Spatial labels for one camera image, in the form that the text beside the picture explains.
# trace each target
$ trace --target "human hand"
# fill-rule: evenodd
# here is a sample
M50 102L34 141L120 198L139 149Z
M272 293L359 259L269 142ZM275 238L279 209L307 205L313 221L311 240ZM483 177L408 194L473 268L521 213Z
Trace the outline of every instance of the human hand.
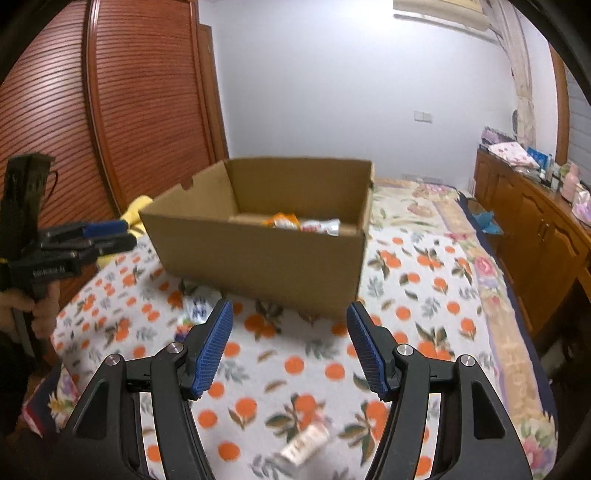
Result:
M6 333L13 342L20 343L11 311L16 309L33 314L31 328L37 338L49 338L56 328L56 317L60 313L59 297L58 281L50 283L47 286L47 296L36 303L17 288L0 292L0 332Z

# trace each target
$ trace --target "open cardboard box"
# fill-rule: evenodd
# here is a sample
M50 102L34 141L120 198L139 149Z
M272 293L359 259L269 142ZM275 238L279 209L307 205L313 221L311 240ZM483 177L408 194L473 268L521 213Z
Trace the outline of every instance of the open cardboard box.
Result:
M216 163L140 211L164 268L223 291L342 319L354 301L373 165L335 158ZM270 228L272 215L341 221L339 236Z

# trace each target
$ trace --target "wooden louvered door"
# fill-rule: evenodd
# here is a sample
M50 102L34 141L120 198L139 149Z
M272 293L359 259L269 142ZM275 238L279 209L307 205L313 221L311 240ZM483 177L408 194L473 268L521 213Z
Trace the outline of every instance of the wooden louvered door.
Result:
M0 183L7 159L42 152L56 158L59 182L40 225L117 215L93 152L83 88L86 2L74 1L49 23L0 86ZM67 302L94 273L61 285Z
M184 0L95 0L92 8L90 104L100 154L125 208L214 161L199 73L197 6Z

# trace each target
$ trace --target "blue item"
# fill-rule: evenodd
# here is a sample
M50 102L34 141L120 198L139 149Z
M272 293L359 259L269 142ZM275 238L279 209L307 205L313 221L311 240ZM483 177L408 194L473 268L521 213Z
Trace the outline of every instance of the blue item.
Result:
M540 168L546 169L550 160L548 155L544 155L542 152L538 152L531 147L528 147L527 154L535 160Z
M191 392L195 398L200 398L203 392L212 386L212 382L217 373L223 351L232 331L234 322L234 312L232 303L226 301L222 311L217 318L214 318L215 324L211 328L203 347L199 352L195 368L195 380L191 386Z
M492 235L500 235L503 233L501 227L499 227L494 221L493 218L495 214L493 212L482 212L482 213L475 213L472 215L478 223L478 226L484 233L490 233Z
M84 238L97 238L127 233L129 225L125 220L113 220L110 222L88 223L82 229Z
M385 361L379 354L377 346L353 305L350 305L347 309L347 329L355 347L355 352L359 357L365 379L369 384L369 389L382 398L389 392L386 382Z
M492 212L482 212L474 215L474 218L476 219L480 228L485 229L490 224L490 222L492 222L494 216L495 214Z

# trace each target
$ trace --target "curtain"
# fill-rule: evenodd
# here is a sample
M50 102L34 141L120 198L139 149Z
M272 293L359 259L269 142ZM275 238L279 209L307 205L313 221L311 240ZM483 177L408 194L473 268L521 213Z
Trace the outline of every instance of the curtain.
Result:
M394 9L456 22L485 31L490 22L478 0L393 0Z
M530 56L517 11L507 0L489 0L499 24L501 45L507 52L517 91L517 141L535 148L535 113Z

